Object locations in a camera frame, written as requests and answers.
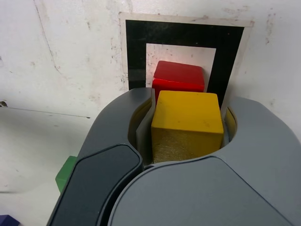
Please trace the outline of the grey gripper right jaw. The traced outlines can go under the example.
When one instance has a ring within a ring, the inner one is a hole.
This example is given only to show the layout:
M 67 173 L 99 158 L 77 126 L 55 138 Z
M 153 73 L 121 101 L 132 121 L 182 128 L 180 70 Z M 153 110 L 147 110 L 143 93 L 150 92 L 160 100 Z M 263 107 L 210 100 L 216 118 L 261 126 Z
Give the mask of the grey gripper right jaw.
M 236 133 L 222 149 L 157 163 L 122 191 L 110 226 L 298 226 L 301 143 L 259 102 L 230 101 Z

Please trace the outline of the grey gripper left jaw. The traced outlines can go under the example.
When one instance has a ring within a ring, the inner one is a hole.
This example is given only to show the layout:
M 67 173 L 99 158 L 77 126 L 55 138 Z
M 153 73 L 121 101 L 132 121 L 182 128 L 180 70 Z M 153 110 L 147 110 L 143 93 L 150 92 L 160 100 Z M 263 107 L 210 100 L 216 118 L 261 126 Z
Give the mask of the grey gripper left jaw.
M 150 88 L 135 88 L 96 117 L 50 216 L 50 226 L 105 226 L 125 186 L 143 171 L 136 130 L 152 104 Z

